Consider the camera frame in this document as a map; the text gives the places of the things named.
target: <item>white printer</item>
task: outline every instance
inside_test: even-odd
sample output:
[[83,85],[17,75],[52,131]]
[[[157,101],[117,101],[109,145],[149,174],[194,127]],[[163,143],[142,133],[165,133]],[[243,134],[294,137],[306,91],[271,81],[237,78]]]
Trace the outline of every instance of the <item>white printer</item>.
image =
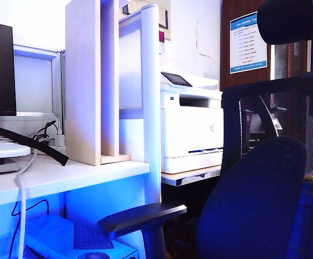
[[221,165],[221,95],[215,79],[161,72],[162,172]]

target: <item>monitor stand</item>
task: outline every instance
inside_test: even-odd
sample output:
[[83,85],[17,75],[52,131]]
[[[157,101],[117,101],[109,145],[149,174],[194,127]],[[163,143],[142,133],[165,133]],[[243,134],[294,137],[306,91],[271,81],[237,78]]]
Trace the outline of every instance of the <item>monitor stand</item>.
[[0,141],[0,173],[19,170],[18,163],[10,158],[29,155],[30,153],[31,149],[29,147],[13,142]]

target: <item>black strap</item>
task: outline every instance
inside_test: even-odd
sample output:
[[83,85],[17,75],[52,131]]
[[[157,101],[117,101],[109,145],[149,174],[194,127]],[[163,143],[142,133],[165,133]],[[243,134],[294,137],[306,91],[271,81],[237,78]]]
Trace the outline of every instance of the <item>black strap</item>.
[[37,150],[44,152],[45,154],[52,157],[54,160],[61,163],[62,166],[64,166],[69,159],[69,157],[60,153],[59,151],[55,150],[54,148],[47,146],[47,145],[44,145],[37,140],[34,140],[31,138],[25,137],[23,135],[20,135],[18,133],[15,133],[13,131],[8,131],[7,129],[0,128],[0,136],[11,139],[12,141],[17,142],[17,143],[24,145],[24,146],[36,148]]

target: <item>desk surface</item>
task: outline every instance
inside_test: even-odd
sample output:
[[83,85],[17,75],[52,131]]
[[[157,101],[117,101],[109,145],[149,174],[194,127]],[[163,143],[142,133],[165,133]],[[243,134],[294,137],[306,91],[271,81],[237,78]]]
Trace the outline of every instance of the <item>desk surface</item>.
[[172,186],[181,186],[188,183],[197,182],[203,179],[219,176],[221,166],[212,166],[202,169],[187,171],[178,174],[161,174],[161,183]]
[[[31,157],[19,158],[23,167]],[[37,155],[23,175],[27,199],[61,193],[149,172],[149,164],[136,161],[92,166],[69,160],[62,166],[49,156]],[[19,200],[16,173],[0,174],[0,205]]]

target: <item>white wall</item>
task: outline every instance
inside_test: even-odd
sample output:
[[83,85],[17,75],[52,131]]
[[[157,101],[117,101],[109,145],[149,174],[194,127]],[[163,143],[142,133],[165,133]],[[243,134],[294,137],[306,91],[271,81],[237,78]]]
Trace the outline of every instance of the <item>white wall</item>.
[[15,44],[63,50],[68,2],[70,0],[0,0],[0,24],[13,27]]
[[219,79],[221,0],[171,0],[162,66]]

